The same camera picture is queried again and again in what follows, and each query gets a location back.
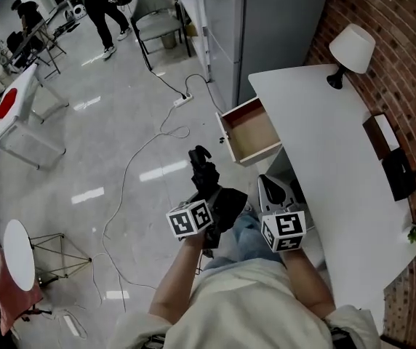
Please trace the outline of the black box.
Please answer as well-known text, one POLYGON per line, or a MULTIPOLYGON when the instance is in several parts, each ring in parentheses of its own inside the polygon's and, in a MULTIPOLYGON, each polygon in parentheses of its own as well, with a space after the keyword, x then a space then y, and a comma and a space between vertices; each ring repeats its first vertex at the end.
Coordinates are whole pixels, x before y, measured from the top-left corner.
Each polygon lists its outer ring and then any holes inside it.
POLYGON ((392 150, 383 160, 382 166, 393 194, 394 201, 408 198, 416 191, 415 174, 409 159, 401 148, 392 150))

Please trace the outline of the white shade table lamp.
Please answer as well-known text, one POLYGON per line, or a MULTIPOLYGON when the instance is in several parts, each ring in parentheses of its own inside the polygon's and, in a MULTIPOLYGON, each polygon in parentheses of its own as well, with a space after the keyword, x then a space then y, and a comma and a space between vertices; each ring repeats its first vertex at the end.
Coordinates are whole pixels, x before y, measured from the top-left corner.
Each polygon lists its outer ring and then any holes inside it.
POLYGON ((329 50, 338 62, 337 71, 327 77, 335 89, 343 88, 346 71, 366 73, 375 49, 375 39, 362 27, 348 24, 330 43, 329 50))

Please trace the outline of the pink cushioned chair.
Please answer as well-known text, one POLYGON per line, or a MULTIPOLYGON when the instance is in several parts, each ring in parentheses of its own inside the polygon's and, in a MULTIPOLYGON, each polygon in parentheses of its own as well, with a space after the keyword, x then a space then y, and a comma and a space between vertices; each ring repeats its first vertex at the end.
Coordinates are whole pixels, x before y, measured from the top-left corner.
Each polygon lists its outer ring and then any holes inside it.
POLYGON ((37 281, 34 281, 33 287, 28 290, 22 290, 12 279, 4 251, 0 247, 0 330, 1 335, 5 336, 14 322, 27 310, 40 302, 42 294, 37 281))

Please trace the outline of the person's left forearm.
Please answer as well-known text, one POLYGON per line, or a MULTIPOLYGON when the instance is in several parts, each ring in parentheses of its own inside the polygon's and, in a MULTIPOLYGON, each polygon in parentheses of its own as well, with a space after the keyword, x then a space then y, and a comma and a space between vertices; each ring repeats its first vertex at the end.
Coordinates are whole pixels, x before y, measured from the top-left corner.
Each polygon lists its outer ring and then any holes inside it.
POLYGON ((204 245, 204 233, 189 236, 161 280, 148 313, 176 324, 189 307, 191 289, 204 245))

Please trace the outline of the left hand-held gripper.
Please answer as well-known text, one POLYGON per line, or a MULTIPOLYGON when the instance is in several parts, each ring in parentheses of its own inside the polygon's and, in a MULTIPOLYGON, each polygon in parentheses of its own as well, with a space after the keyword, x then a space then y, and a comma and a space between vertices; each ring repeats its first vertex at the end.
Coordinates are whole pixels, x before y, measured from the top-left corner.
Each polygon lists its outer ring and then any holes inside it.
POLYGON ((166 213, 175 238, 195 236, 217 224, 219 216, 215 214, 214 205, 221 189, 218 186, 212 193, 197 192, 166 213))

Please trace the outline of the red round disc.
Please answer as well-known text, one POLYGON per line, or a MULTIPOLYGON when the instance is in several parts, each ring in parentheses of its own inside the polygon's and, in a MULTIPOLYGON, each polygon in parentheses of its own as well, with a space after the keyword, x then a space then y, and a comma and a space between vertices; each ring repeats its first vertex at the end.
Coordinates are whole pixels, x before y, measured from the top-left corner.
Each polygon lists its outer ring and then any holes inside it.
POLYGON ((6 91, 0 102, 0 119, 3 119, 15 104, 17 97, 17 88, 11 88, 6 91))

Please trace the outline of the white shelf unit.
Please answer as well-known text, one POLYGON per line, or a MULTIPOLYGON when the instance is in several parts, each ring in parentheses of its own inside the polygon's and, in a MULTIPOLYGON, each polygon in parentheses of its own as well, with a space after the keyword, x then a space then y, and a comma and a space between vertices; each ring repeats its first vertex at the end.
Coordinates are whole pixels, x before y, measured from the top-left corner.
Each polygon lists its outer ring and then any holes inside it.
POLYGON ((179 0, 193 26, 193 35, 191 42, 195 49, 197 58, 201 63, 204 77, 211 81, 210 76, 210 58, 207 35, 207 16, 204 9, 204 0, 179 0))

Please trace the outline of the person's right forearm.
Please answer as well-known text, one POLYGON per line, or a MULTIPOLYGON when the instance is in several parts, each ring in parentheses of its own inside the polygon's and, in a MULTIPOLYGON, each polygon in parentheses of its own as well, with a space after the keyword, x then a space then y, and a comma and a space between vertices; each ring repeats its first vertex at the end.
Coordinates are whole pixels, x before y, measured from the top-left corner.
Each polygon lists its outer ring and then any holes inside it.
POLYGON ((281 258, 298 301, 320 319, 336 310, 329 287, 303 250, 282 252, 281 258))

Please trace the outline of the white power strip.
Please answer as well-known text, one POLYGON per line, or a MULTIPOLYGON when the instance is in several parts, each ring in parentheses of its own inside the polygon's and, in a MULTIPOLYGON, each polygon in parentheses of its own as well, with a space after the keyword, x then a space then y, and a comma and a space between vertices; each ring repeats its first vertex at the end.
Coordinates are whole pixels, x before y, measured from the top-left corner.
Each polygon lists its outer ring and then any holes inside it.
POLYGON ((72 335, 74 337, 81 337, 81 334, 80 334, 79 330, 77 329, 76 324, 74 323, 74 320, 71 318, 71 316, 68 315, 68 314, 65 314, 65 315, 63 315, 63 319, 64 319, 67 327, 70 329, 72 335))
POLYGON ((186 95, 181 96, 179 99, 173 102, 175 108, 179 108, 182 105, 185 105, 189 101, 193 99, 193 95, 188 93, 186 95))

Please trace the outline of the round white side table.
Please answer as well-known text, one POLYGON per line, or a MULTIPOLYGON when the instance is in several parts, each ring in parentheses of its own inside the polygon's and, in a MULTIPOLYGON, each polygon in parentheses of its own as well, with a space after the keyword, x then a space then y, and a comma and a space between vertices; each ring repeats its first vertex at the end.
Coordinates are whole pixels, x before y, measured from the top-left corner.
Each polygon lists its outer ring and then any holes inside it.
POLYGON ((7 223, 3 250, 10 276, 26 292, 33 288, 35 282, 45 287, 77 274, 92 263, 92 258, 64 233, 31 237, 19 220, 7 223), (35 253, 38 251, 58 256, 60 264, 52 268, 37 265, 35 253))

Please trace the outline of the black folding table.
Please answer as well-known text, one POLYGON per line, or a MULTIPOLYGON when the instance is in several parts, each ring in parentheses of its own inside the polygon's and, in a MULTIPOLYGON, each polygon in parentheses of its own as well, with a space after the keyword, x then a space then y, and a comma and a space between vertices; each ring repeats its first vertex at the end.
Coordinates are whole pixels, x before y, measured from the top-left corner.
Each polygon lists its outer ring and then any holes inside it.
POLYGON ((27 36, 24 36, 22 42, 12 53, 8 65, 17 71, 21 68, 25 69, 32 64, 44 64, 47 67, 52 67, 51 71, 46 75, 48 79, 56 73, 62 73, 56 59, 60 55, 66 54, 67 52, 55 40, 49 37, 47 34, 47 23, 42 20, 27 36))

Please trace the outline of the white drawer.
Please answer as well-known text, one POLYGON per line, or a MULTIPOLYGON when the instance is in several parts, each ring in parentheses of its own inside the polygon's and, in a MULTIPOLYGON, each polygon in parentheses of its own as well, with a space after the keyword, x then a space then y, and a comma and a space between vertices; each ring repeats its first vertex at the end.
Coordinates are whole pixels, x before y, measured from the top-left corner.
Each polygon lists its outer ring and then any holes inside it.
POLYGON ((282 147, 279 136, 261 100, 251 100, 225 113, 216 113, 233 162, 248 167, 274 155, 282 147))

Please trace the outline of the brown box with white top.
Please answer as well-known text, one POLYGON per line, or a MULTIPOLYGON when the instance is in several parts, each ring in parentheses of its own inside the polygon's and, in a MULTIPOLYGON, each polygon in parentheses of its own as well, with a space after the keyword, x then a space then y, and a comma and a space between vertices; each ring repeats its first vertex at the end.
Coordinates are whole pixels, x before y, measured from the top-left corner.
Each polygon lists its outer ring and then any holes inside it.
POLYGON ((363 128, 375 150, 377 158, 383 160, 391 151, 400 148, 387 116, 384 113, 371 115, 364 123, 363 128))

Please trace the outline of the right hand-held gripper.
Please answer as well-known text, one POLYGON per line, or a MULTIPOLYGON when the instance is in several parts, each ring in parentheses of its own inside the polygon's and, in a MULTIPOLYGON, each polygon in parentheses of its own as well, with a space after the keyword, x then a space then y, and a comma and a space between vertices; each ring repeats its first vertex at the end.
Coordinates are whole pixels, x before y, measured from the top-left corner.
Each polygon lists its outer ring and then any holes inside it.
POLYGON ((261 174, 257 180, 261 233, 272 252, 299 249, 306 235, 305 211, 295 193, 275 177, 261 174))

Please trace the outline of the white square table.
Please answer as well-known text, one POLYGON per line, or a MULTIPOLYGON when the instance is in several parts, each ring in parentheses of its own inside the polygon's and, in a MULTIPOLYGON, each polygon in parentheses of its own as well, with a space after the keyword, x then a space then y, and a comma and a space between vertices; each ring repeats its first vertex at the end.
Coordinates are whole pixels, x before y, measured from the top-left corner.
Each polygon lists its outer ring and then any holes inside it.
POLYGON ((33 110, 33 101, 39 87, 45 88, 56 99, 57 102, 55 104, 55 108, 52 110, 53 113, 61 108, 67 108, 69 106, 69 102, 58 92, 56 92, 56 90, 39 75, 38 65, 33 64, 24 70, 6 88, 5 92, 11 88, 17 88, 17 97, 15 104, 12 106, 9 113, 3 119, 0 119, 0 151, 9 154, 23 163, 34 167, 35 169, 40 169, 40 165, 8 149, 3 143, 3 139, 12 132, 18 131, 23 135, 32 137, 37 142, 47 146, 61 155, 65 154, 66 148, 64 146, 54 142, 50 137, 47 137, 44 133, 42 133, 41 130, 32 127, 29 124, 29 118, 31 116, 35 116, 35 118, 40 121, 45 120, 43 116, 36 114, 33 110))

